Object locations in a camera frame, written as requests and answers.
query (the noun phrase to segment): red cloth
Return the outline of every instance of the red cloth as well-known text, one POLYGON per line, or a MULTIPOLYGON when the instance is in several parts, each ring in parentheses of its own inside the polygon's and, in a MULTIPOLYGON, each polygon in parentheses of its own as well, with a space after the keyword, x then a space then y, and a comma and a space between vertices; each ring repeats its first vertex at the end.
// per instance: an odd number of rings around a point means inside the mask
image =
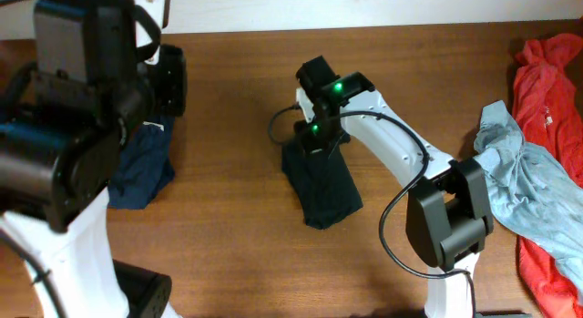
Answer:
MULTIPOLYGON (((565 65, 583 47, 583 39, 559 35, 529 40, 517 55, 523 65, 514 83, 512 115, 527 141, 545 147, 579 187, 583 187, 583 122, 575 108, 575 86, 565 65)), ((518 269, 546 317, 583 318, 577 288, 563 277, 555 260, 534 242, 518 238, 518 269)))

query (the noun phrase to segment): table surface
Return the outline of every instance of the table surface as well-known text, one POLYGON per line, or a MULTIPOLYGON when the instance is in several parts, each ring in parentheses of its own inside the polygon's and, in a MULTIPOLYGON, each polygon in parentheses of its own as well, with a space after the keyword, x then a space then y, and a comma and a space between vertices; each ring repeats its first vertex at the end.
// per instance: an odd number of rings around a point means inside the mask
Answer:
MULTIPOLYGON (((574 21, 397 26, 164 36, 188 59, 186 114, 170 156, 176 179, 141 211, 110 210, 113 256, 173 279, 185 317, 368 317, 421 309, 427 282, 384 253, 377 223, 400 189, 357 141, 342 146, 364 207, 326 231, 306 227, 270 143, 271 115, 294 101, 302 62, 324 55, 339 74, 364 73, 425 139, 458 158, 474 155, 483 106, 509 103, 524 40, 583 29, 574 21)), ((0 42, 0 86, 35 56, 28 41, 0 42)), ((581 87, 581 59, 568 69, 581 87)), ((276 132, 290 135, 292 113, 276 132)), ((386 235, 423 270, 405 237, 405 201, 386 235)), ((539 316, 517 276, 516 235, 496 223, 476 268, 479 311, 539 316)), ((18 258, 0 247, 0 316, 42 315, 18 258)))

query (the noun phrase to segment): black cloth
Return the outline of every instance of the black cloth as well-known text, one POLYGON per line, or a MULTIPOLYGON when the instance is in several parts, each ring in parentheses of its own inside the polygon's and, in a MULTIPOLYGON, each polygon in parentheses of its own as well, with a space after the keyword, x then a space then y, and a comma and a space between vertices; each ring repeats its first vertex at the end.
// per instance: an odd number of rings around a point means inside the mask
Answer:
POLYGON ((327 229, 363 206, 338 146, 304 155, 295 142, 283 146, 281 169, 302 204, 306 225, 327 229))
POLYGON ((156 116, 148 122, 164 126, 164 131, 158 126, 140 126, 122 150, 118 170, 107 187, 113 208, 144 209, 174 179, 169 159, 174 118, 156 116))

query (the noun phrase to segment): light blue cloth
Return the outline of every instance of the light blue cloth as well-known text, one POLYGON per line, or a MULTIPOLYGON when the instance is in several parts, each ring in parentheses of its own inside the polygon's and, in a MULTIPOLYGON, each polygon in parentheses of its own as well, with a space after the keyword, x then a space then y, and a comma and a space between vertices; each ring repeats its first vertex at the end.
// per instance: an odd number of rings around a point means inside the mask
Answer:
POLYGON ((482 110, 474 148, 500 223, 556 259, 583 299, 583 190, 547 149, 525 141, 498 101, 482 110))

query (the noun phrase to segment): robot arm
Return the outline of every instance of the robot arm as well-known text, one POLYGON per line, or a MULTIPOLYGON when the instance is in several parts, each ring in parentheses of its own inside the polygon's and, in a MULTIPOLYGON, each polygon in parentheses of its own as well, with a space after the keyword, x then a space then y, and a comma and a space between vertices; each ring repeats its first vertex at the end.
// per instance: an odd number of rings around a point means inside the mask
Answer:
MULTIPOLYGON (((296 101, 310 132, 300 139, 307 155, 326 150, 347 132, 358 138, 397 178, 411 182, 424 164, 424 154, 412 137, 393 123, 368 115, 333 118, 362 111, 382 113, 409 128, 386 105, 381 93, 359 73, 336 76, 322 57, 305 63, 296 77, 302 85, 296 101)), ((429 153, 424 176, 409 192, 407 237, 433 275, 464 270, 473 273, 493 221, 486 182, 480 166, 469 159, 455 161, 409 128, 429 153), (455 194, 445 203, 443 192, 455 194)), ((425 314, 430 318, 471 317, 472 296, 463 274, 429 280, 425 314)))
POLYGON ((40 0, 38 62, 0 102, 0 236, 26 253, 45 317, 178 317, 170 278, 114 262, 107 240, 120 150, 185 107, 182 51, 159 43, 169 0, 141 1, 40 0), (36 104, 21 105, 31 79, 36 104))

